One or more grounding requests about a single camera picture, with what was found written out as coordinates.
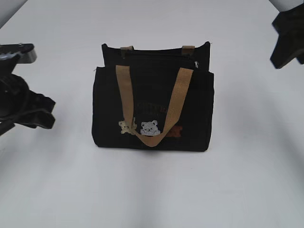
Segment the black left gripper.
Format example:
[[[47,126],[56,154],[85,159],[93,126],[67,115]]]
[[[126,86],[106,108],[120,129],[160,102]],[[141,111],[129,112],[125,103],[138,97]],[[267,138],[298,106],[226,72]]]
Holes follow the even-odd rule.
[[[37,59],[32,43],[0,46],[0,134],[20,124],[36,129],[51,129],[55,123],[52,115],[56,102],[29,89],[27,82],[13,74],[18,64],[31,64]],[[30,113],[30,109],[43,109]]]

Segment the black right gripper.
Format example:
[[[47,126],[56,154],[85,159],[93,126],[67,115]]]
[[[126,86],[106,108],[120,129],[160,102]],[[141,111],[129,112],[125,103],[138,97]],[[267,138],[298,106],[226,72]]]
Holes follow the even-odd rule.
[[[280,12],[272,22],[278,40],[270,60],[281,69],[293,59],[304,64],[304,5]]]

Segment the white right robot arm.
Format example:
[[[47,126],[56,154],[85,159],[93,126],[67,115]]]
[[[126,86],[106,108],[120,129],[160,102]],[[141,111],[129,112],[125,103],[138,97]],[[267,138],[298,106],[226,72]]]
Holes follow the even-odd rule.
[[[278,39],[270,57],[273,66],[281,69],[293,59],[304,63],[304,2],[302,0],[272,0],[279,11],[272,22]]]

